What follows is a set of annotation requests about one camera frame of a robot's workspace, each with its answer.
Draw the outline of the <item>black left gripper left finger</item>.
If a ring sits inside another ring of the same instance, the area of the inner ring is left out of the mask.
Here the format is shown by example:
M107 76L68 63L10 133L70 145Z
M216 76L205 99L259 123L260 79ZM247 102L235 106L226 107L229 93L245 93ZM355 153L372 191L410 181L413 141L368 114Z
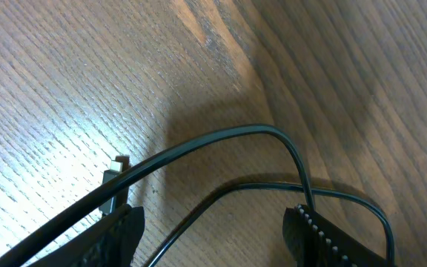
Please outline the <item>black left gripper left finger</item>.
M33 265L129 266L144 230L144 208L124 204Z

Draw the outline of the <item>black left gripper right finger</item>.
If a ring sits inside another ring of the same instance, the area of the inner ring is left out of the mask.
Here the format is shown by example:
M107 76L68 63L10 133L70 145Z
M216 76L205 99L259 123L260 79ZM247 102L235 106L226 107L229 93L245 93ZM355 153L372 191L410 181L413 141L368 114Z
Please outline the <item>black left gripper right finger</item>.
M298 266L393 266L307 205L287 208L282 235Z

